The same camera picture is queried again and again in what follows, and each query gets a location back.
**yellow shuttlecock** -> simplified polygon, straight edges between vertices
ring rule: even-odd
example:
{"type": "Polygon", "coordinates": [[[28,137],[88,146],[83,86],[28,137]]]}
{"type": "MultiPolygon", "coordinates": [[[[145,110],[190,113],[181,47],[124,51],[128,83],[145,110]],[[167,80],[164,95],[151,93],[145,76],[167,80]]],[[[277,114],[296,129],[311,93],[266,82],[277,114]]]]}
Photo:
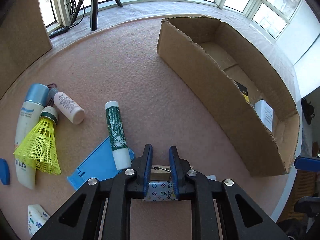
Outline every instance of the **yellow shuttlecock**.
{"type": "Polygon", "coordinates": [[[39,123],[14,151],[16,158],[34,169],[60,175],[53,129],[57,121],[57,110],[52,106],[45,107],[40,114],[39,123]]]}

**open cardboard box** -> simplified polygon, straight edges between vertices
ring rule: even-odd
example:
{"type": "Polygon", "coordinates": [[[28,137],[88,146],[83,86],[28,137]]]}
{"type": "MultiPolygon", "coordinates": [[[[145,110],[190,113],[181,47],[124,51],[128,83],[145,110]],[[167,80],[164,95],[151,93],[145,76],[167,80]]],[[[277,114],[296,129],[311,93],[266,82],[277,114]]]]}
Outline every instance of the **open cardboard box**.
{"type": "Polygon", "coordinates": [[[251,176],[286,174],[294,160],[300,119],[295,102],[268,60],[219,19],[162,19],[157,52],[219,123],[251,176]],[[247,102],[236,83],[248,89],[247,102]],[[273,108],[272,132],[254,104],[273,108]]]}

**small pink bottle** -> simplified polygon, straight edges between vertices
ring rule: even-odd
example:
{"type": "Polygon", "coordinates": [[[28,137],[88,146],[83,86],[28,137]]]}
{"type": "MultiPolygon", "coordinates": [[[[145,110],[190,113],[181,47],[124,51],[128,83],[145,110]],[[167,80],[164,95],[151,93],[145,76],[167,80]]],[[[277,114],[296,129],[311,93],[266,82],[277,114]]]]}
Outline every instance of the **small pink bottle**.
{"type": "Polygon", "coordinates": [[[80,124],[85,117],[85,112],[73,99],[56,88],[51,88],[49,96],[56,107],[74,124],[80,124]]]}

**green and white tube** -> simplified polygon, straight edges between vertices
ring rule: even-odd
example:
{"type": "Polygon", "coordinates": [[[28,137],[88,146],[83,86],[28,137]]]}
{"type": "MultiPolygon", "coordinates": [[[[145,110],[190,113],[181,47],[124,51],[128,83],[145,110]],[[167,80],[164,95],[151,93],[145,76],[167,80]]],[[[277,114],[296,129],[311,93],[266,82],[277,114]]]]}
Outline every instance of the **green and white tube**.
{"type": "Polygon", "coordinates": [[[119,104],[116,101],[106,103],[107,125],[110,144],[117,170],[131,167],[131,159],[127,141],[122,128],[119,104]]]}

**metal rivet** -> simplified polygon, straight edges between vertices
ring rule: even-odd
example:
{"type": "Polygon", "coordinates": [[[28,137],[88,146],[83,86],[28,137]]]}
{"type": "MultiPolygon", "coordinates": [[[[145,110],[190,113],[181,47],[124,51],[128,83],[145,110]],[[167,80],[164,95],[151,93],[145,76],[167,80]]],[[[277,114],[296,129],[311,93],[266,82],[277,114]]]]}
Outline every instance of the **metal rivet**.
{"type": "Polygon", "coordinates": [[[127,170],[125,170],[124,173],[127,174],[128,176],[129,175],[133,175],[134,174],[134,169],[127,169],[127,170]]]}
{"type": "Polygon", "coordinates": [[[96,178],[88,179],[88,184],[89,184],[90,186],[97,184],[97,182],[98,182],[98,181],[97,181],[96,178]]]}
{"type": "Polygon", "coordinates": [[[234,184],[233,180],[232,179],[226,179],[224,181],[224,184],[226,184],[227,186],[232,186],[234,184]]]}
{"type": "Polygon", "coordinates": [[[190,177],[194,177],[197,175],[197,172],[194,171],[194,170],[190,170],[190,171],[187,171],[187,174],[190,176],[190,177]]]}

